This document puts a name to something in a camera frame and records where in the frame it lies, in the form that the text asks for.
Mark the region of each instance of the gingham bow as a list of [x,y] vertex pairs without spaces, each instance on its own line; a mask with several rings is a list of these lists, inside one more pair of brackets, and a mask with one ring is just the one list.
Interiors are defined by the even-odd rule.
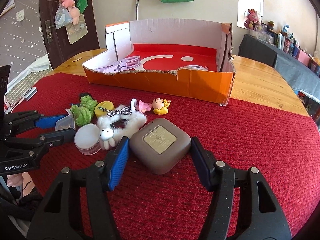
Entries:
[[124,108],[120,109],[120,110],[107,110],[108,114],[107,117],[112,117],[116,114],[125,114],[125,115],[131,115],[132,114],[132,110],[130,106],[125,106]]

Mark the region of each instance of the gray tablecloth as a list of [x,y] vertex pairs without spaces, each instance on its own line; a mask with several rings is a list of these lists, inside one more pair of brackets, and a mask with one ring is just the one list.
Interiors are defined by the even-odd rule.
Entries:
[[238,55],[273,67],[294,91],[300,91],[320,104],[320,78],[288,53],[245,34]]

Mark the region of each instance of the door handle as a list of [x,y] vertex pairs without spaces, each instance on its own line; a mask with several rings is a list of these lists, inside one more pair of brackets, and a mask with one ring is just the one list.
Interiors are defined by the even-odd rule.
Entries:
[[47,34],[47,41],[48,43],[52,42],[53,39],[52,39],[52,33],[51,33],[51,28],[54,28],[56,25],[50,25],[50,20],[46,20],[45,22],[45,31],[46,31],[46,34]]

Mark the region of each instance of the dark wooden door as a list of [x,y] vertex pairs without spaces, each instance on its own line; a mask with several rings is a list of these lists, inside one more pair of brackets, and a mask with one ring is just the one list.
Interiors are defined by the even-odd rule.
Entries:
[[39,17],[44,44],[47,48],[52,68],[58,67],[60,64],[80,52],[100,48],[93,16],[92,0],[88,0],[88,6],[84,11],[84,19],[87,25],[88,34],[75,43],[70,44],[65,27],[59,28],[58,30],[56,28],[51,28],[53,41],[48,43],[45,21],[50,20],[50,24],[54,24],[54,18],[58,7],[59,4],[56,0],[39,0]]

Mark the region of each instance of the red knit tablecloth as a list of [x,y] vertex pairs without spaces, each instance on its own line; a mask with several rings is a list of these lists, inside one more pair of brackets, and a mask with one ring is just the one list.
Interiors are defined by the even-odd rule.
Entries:
[[[115,106],[132,98],[151,102],[171,100],[163,116],[190,136],[198,136],[205,149],[230,166],[258,167],[275,193],[293,234],[304,225],[320,200],[320,137],[310,117],[231,99],[225,107],[196,99],[101,85],[89,85],[85,77],[56,74],[36,85],[38,92],[16,111],[38,110],[45,115],[65,113],[78,102],[80,92]],[[147,113],[148,121],[159,116]],[[23,134],[36,137],[40,129]],[[30,175],[41,194],[63,167],[82,169],[105,157],[100,151],[82,155],[73,143],[53,148],[42,158],[41,168]],[[167,174],[152,174],[131,156],[120,185],[108,193],[114,218],[123,239],[196,239],[210,204],[211,194],[201,186],[190,155]],[[239,194],[235,191],[230,232],[235,230]],[[85,232],[90,223],[85,199],[81,199]]]

